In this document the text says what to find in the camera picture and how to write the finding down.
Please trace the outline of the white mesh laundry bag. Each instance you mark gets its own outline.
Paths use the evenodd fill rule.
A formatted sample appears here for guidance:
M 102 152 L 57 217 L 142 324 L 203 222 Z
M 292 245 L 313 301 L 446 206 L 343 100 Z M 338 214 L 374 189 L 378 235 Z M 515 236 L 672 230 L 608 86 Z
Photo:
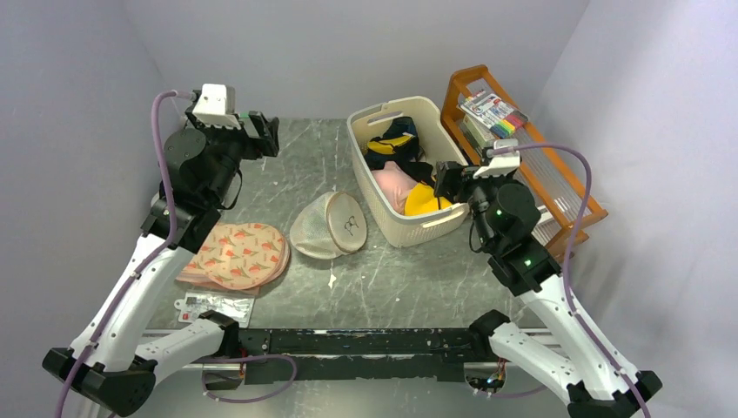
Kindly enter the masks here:
M 353 254 L 366 243 L 367 225 L 358 201 L 346 192 L 326 192 L 307 205 L 289 232 L 291 244 L 317 260 Z

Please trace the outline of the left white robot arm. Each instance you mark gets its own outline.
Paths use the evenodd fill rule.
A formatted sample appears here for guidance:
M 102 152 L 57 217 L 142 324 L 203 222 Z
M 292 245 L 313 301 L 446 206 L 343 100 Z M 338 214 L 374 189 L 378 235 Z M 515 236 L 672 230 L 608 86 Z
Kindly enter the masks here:
M 243 160 L 275 157 L 277 118 L 252 111 L 234 127 L 208 125 L 189 113 L 189 128 L 154 138 L 162 197 L 151 207 L 130 264 L 90 325 L 68 346 L 54 347 L 44 369 L 116 416 L 137 412 L 158 383 L 201 359 L 242 352 L 238 323 L 215 311 L 148 344 L 140 342 L 164 290 L 182 272 L 227 209 L 225 195 Z

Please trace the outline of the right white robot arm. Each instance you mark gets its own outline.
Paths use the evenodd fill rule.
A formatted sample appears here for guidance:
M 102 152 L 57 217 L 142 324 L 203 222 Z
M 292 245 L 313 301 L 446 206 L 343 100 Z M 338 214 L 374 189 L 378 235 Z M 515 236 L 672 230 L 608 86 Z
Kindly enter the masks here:
M 661 380 L 620 356 L 575 299 L 564 270 L 533 236 L 541 213 L 531 191 L 511 174 L 481 177 L 477 170 L 438 163 L 434 192 L 469 205 L 479 250 L 487 254 L 494 277 L 543 322 L 562 351 L 493 310 L 471 326 L 472 354 L 482 361 L 495 355 L 511 361 L 554 393 L 571 417 L 649 416 L 647 401 Z

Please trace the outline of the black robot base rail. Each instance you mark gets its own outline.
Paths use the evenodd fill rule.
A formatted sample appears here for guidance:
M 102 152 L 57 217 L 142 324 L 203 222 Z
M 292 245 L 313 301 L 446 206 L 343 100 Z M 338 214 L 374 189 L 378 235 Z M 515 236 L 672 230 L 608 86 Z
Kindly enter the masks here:
M 205 371 L 242 370 L 245 385 L 285 381 L 486 378 L 503 362 L 469 328 L 251 328 L 239 333 L 239 353 L 195 362 Z

